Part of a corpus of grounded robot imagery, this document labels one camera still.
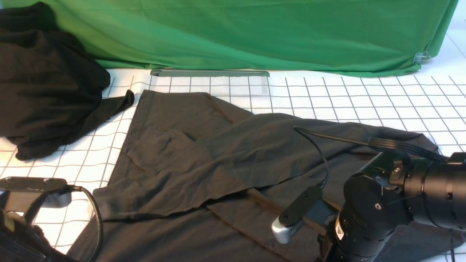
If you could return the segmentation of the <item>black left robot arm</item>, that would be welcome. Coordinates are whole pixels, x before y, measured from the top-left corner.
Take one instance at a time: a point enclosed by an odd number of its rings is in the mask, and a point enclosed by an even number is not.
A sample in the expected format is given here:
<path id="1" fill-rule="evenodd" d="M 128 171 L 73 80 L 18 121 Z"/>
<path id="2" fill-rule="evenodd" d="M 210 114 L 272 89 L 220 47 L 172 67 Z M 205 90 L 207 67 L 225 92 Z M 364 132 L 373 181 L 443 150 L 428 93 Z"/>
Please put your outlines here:
<path id="1" fill-rule="evenodd" d="M 0 260 L 2 262 L 75 262 L 51 247 L 40 227 L 28 224 L 16 213 L 0 212 Z"/>

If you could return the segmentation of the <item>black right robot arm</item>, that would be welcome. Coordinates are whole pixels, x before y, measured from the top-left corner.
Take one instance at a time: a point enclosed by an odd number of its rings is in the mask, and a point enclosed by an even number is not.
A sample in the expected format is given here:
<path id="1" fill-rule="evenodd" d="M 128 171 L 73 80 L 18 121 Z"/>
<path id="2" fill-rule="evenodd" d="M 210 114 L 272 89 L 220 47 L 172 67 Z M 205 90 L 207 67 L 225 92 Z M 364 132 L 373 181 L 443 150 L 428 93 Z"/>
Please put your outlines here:
<path id="1" fill-rule="evenodd" d="M 465 231 L 465 153 L 444 160 L 379 153 L 343 187 L 345 203 L 319 236 L 318 262 L 373 262 L 411 222 Z"/>

